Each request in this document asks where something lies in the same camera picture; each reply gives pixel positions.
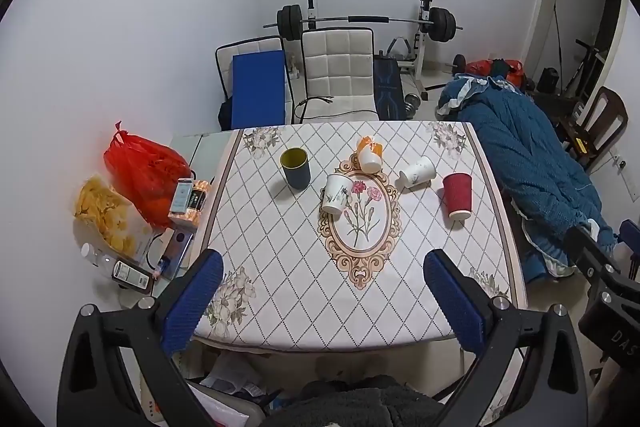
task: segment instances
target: wooden chair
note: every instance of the wooden chair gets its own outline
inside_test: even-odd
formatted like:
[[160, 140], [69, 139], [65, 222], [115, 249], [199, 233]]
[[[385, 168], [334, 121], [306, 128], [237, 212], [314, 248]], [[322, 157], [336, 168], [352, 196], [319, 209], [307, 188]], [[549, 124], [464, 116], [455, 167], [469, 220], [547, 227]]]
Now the wooden chair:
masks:
[[[593, 123], [589, 124], [598, 102], [603, 98], [607, 102], [604, 109]], [[596, 143], [607, 135], [618, 118], [622, 121], [615, 131], [611, 133], [602, 145], [596, 146]], [[583, 125], [576, 123], [571, 117], [563, 116], [559, 119], [559, 127], [565, 141], [569, 142], [571, 149], [574, 150], [578, 163], [588, 171], [611, 148], [613, 142], [626, 129], [628, 122], [629, 117], [620, 96], [608, 87], [602, 86], [598, 90], [596, 99], [591, 105]]]

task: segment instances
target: metal screw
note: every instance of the metal screw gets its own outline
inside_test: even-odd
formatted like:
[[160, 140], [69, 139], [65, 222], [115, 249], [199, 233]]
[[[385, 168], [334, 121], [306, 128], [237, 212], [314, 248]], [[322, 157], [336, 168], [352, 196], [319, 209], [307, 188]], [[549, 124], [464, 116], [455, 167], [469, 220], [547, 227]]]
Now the metal screw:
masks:
[[559, 317], [564, 317], [566, 315], [566, 308], [562, 304], [554, 304], [553, 311]]
[[93, 315], [95, 310], [95, 306], [93, 304], [85, 304], [80, 308], [80, 314], [82, 317], [88, 317], [89, 315]]
[[494, 306], [499, 310], [505, 310], [509, 307], [509, 301], [505, 297], [494, 298]]
[[141, 310], [148, 310], [156, 303], [156, 300], [153, 297], [146, 296], [138, 301], [138, 308]]

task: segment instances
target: oval floral medallion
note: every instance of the oval floral medallion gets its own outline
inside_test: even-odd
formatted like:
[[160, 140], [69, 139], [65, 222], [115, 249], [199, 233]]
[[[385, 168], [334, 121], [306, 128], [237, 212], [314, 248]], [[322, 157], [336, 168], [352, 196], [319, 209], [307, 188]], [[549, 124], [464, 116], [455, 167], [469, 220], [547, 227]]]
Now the oval floral medallion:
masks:
[[383, 172], [362, 172], [356, 153], [335, 172], [350, 177], [353, 188], [342, 215], [320, 212], [318, 232], [338, 269], [362, 290], [396, 247], [401, 232], [398, 190]]

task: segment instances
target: blue blanket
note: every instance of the blue blanket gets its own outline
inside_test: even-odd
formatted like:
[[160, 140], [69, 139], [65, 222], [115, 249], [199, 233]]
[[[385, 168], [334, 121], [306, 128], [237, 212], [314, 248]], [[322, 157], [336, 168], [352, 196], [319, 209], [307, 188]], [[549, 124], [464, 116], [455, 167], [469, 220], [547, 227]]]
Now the blue blanket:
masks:
[[527, 282], [544, 273], [574, 273], [562, 238], [571, 227], [586, 227], [588, 219], [600, 226], [602, 250], [613, 250], [616, 240], [600, 213], [595, 187], [530, 98], [503, 78], [457, 74], [440, 95], [438, 113], [473, 125], [495, 178], [522, 216], [522, 229], [534, 247], [523, 262]]

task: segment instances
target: barbell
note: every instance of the barbell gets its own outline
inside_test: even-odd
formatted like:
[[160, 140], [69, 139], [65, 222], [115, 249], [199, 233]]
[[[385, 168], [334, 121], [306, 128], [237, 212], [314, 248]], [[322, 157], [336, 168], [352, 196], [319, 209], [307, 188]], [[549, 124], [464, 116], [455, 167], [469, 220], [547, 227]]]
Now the barbell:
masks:
[[303, 19], [299, 4], [287, 5], [278, 10], [275, 24], [264, 25], [263, 28], [278, 28], [278, 34], [287, 41], [299, 41], [302, 38], [302, 25], [309, 22], [347, 21], [350, 23], [389, 23], [411, 22], [420, 25], [420, 31], [427, 33], [432, 41], [449, 42], [456, 30], [462, 30], [456, 26], [456, 19], [449, 10], [433, 7], [429, 10], [427, 20], [420, 19], [393, 19], [391, 17], [351, 15], [348, 17], [321, 17], [318, 19]]

